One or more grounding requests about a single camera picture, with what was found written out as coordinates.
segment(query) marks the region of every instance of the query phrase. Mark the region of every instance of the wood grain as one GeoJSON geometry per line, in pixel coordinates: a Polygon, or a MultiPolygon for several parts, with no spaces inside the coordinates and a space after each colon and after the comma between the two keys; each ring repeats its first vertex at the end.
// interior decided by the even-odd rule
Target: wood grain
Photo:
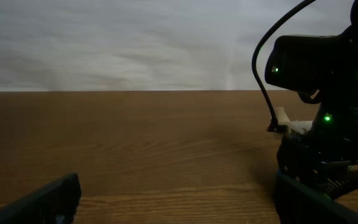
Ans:
{"type": "MultiPolygon", "coordinates": [[[[74,171],[76,224],[279,223],[269,122],[259,91],[0,93],[0,207],[74,171]]],[[[358,211],[358,191],[340,202],[358,211]]]]}

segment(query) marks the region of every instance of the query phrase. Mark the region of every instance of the white wall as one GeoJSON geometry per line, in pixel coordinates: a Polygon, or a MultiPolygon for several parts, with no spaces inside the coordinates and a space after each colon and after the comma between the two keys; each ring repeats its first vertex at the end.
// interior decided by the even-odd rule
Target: white wall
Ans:
{"type": "MultiPolygon", "coordinates": [[[[0,0],[0,91],[256,90],[264,33],[300,0],[0,0]]],[[[352,0],[316,1],[283,34],[336,35],[352,0]]]]}

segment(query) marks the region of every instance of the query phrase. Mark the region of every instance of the black cable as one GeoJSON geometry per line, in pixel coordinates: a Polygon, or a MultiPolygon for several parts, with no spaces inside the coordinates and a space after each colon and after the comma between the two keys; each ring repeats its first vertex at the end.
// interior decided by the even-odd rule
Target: black cable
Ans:
{"type": "Polygon", "coordinates": [[[255,48],[255,52],[252,55],[252,72],[254,73],[256,82],[258,83],[260,90],[262,90],[262,93],[264,94],[268,109],[270,110],[270,114],[272,115],[272,120],[270,123],[270,126],[268,128],[268,131],[273,131],[275,128],[278,127],[278,121],[276,117],[276,113],[274,112],[272,102],[270,101],[270,98],[266,92],[266,89],[264,87],[264,84],[262,81],[260,81],[259,74],[256,68],[256,62],[258,58],[258,54],[262,46],[266,43],[266,41],[269,39],[269,37],[278,29],[281,25],[283,25],[287,20],[289,20],[293,15],[295,15],[297,12],[305,8],[306,6],[310,5],[315,0],[304,0],[303,2],[299,3],[299,5],[295,6],[291,11],[287,12],[280,20],[278,20],[272,28],[270,28],[267,33],[261,38],[258,45],[255,48]]]}

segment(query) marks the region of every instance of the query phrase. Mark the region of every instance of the wrinkled white fabric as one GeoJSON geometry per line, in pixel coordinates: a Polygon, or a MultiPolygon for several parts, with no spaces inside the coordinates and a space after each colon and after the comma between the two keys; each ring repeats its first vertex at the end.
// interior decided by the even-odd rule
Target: wrinkled white fabric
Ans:
{"type": "MultiPolygon", "coordinates": [[[[257,90],[254,48],[299,2],[0,0],[0,91],[257,90]]],[[[290,19],[261,78],[278,36],[339,34],[351,6],[316,1],[290,19]]]]}

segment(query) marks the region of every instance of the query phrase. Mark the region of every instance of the wooden table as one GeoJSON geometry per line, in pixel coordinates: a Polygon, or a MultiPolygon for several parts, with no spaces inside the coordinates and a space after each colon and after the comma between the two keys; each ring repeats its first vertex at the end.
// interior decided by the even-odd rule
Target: wooden table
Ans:
{"type": "MultiPolygon", "coordinates": [[[[291,119],[318,108],[270,96],[291,119]]],[[[0,207],[75,171],[75,224],[279,223],[269,122],[260,91],[0,93],[0,207]]]]}

